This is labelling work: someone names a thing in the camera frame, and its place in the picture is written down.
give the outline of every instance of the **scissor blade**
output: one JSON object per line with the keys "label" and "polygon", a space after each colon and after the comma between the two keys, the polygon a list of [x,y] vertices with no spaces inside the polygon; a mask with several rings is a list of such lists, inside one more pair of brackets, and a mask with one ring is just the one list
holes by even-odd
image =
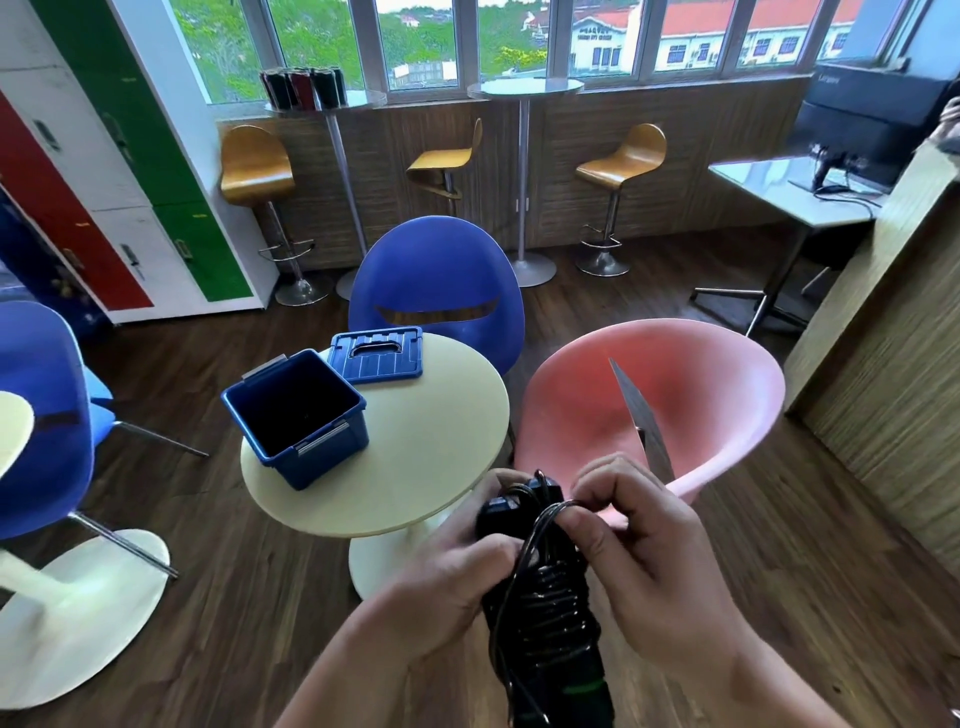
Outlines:
{"label": "scissor blade", "polygon": [[660,434],[657,418],[654,417],[654,411],[619,365],[612,359],[610,365],[613,368],[613,374],[616,376],[616,383],[620,385],[620,394],[627,403],[627,409],[630,410],[630,416],[634,420],[637,434],[643,432],[646,435],[641,439],[643,440],[643,449],[647,454],[647,464],[650,466],[650,472],[658,477],[660,482],[669,483],[675,479],[673,466],[670,465],[670,455],[667,454],[666,445],[663,443],[663,435]]}

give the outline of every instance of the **black power adapter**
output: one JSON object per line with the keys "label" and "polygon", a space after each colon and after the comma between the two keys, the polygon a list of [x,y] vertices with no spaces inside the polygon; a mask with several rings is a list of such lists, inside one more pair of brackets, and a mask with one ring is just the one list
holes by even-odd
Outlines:
{"label": "black power adapter", "polygon": [[490,658],[507,690],[514,728],[611,728],[613,702],[589,610],[587,561],[553,523],[574,501],[537,471],[477,516],[478,539],[523,540],[514,572],[483,597]]}

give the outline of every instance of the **hand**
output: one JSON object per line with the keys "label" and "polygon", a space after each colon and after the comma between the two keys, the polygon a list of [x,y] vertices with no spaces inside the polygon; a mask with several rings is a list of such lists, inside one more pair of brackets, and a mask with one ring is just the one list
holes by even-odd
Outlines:
{"label": "hand", "polygon": [[[557,523],[596,572],[629,645],[695,691],[729,681],[759,638],[733,603],[693,509],[619,453],[580,471],[571,496],[586,509],[568,508]],[[628,519],[624,532],[595,514],[611,503]]]}
{"label": "hand", "polygon": [[420,545],[403,571],[374,598],[408,660],[451,643],[473,624],[480,598],[514,570],[523,543],[504,534],[474,539],[480,508],[531,475],[489,471],[466,500]]}

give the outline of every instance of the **person's arm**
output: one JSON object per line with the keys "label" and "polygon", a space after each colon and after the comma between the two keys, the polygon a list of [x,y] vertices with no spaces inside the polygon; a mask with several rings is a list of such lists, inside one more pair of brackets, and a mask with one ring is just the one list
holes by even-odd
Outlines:
{"label": "person's arm", "polygon": [[488,473],[388,586],[349,616],[300,685],[276,728],[380,728],[409,667],[457,639],[480,597],[510,575],[522,543],[503,534],[474,542],[480,507],[526,473]]}
{"label": "person's arm", "polygon": [[[594,461],[557,518],[610,598],[630,646],[684,686],[723,728],[849,728],[733,603],[690,506],[625,455]],[[615,532],[597,516],[613,504]]]}

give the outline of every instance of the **pink chair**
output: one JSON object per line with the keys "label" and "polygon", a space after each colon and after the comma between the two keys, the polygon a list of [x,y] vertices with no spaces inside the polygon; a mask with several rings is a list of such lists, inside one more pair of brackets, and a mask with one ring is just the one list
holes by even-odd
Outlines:
{"label": "pink chair", "polygon": [[783,405],[780,365],[739,333],[687,319],[617,324],[571,341],[534,373],[518,470],[539,468],[567,492],[594,458],[621,450],[646,463],[611,357],[653,408],[677,476],[668,487],[687,502],[756,447]]}

